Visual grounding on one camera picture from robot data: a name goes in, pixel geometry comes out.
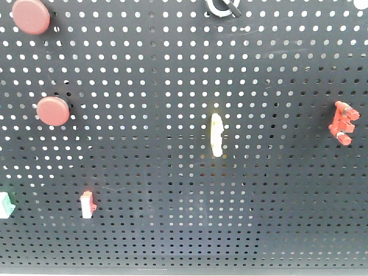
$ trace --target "black pegboard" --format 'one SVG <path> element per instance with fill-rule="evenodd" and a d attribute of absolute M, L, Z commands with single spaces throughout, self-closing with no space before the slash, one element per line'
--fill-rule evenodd
<path fill-rule="evenodd" d="M 0 2 L 0 191 L 17 209 L 0 221 L 1 272 L 367 273 L 366 10 L 49 0 L 50 29 L 30 36 L 13 2 Z M 38 120 L 47 95 L 72 105 L 64 126 Z M 348 147 L 328 131 L 337 100 L 362 115 Z"/>

